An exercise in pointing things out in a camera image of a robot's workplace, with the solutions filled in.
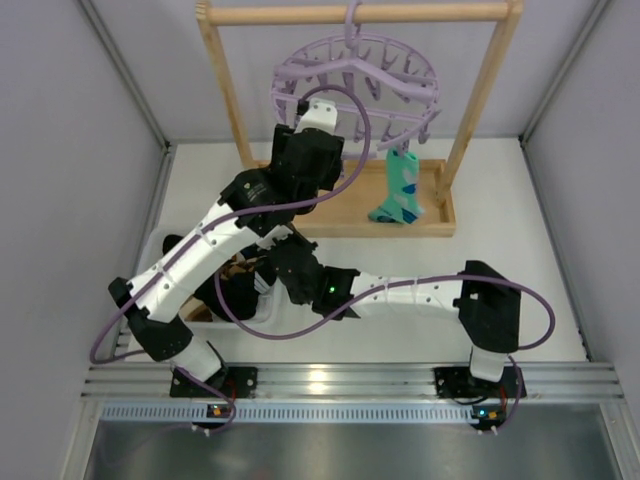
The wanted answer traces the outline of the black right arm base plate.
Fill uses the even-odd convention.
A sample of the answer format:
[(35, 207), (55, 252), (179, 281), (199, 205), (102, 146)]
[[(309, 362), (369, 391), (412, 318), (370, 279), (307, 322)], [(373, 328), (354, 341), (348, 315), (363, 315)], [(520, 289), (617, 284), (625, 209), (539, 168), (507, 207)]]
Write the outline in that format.
[(482, 380), (471, 375), (468, 367), (447, 366), (434, 369), (437, 397), (460, 401), (525, 398), (527, 390), (513, 366), (503, 370), (497, 382)]

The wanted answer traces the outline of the mint green sock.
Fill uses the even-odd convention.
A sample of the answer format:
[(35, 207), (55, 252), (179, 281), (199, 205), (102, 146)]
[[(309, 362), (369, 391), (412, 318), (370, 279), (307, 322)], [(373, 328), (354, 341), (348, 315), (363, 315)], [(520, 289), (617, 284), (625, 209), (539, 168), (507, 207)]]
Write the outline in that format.
[(368, 213), (368, 219), (376, 223), (413, 224), (424, 213), (417, 197), (419, 159), (409, 151), (392, 148), (387, 151), (385, 167), (388, 195)]

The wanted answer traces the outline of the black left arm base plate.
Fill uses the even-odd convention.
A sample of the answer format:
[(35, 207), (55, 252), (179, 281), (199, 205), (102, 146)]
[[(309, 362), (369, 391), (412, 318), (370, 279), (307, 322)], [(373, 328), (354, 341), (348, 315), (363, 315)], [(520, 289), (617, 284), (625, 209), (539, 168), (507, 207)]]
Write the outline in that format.
[[(257, 386), (257, 368), (232, 366), (217, 390), (224, 396), (236, 400), (253, 398)], [(172, 371), (169, 396), (171, 398), (215, 398), (215, 395), (209, 390), (196, 385), (176, 369)]]

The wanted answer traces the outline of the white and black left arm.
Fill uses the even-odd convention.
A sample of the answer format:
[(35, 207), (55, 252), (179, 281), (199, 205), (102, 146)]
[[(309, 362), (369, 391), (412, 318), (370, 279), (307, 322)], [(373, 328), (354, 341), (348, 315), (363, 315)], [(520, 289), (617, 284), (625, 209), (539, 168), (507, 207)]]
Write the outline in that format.
[(318, 194), (341, 173), (344, 140), (317, 121), (274, 130), (268, 165), (244, 170), (225, 187), (200, 225), (154, 268), (114, 279), (108, 291), (142, 350), (190, 377), (220, 388), (228, 369), (216, 349), (197, 337), (179, 310), (234, 254), (310, 212)]

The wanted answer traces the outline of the black white striped sock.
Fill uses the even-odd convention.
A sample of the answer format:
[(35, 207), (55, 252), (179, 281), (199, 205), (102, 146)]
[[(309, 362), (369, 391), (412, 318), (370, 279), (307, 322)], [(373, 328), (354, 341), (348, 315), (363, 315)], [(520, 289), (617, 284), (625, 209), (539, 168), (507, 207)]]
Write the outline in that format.
[[(219, 274), (223, 300), (238, 320), (248, 320), (256, 315), (259, 297), (266, 293), (275, 281), (276, 275), (273, 272), (260, 273), (253, 270), (231, 275)], [(215, 276), (209, 277), (196, 289), (194, 297), (216, 317), (226, 322), (231, 321), (216, 293)]]

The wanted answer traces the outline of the brown striped sock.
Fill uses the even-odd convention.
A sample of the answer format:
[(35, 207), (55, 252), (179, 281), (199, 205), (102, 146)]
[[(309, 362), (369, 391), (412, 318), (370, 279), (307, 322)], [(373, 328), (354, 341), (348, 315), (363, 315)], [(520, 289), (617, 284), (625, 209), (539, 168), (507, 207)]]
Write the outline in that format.
[(195, 297), (190, 297), (181, 306), (179, 315), (185, 322), (211, 323), (213, 321), (210, 309)]

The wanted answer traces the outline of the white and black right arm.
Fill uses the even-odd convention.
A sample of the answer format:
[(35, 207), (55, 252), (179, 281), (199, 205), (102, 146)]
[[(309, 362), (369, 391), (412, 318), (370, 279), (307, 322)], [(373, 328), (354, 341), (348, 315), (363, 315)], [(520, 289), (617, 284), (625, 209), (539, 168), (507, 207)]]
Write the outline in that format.
[(330, 320), (407, 316), (457, 323), (471, 342), (469, 376), (498, 383), (518, 349), (521, 292), (486, 263), (470, 260), (443, 279), (388, 277), (321, 264), (317, 245), (293, 235), (266, 250), (289, 299)]

